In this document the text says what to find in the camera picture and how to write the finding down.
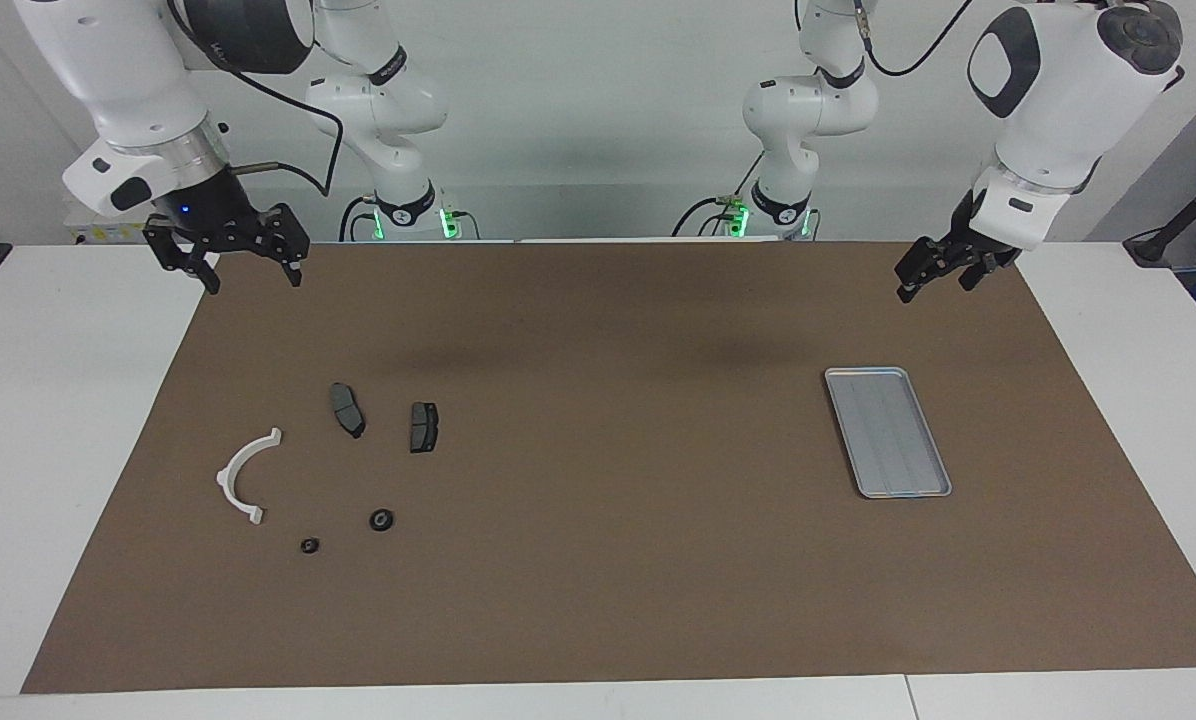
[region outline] brown table mat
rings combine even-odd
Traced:
[[[1026,285],[903,306],[901,252],[225,260],[25,692],[1196,666],[1196,578]],[[878,364],[953,496],[855,492],[822,373]],[[255,527],[214,477],[274,425]]]

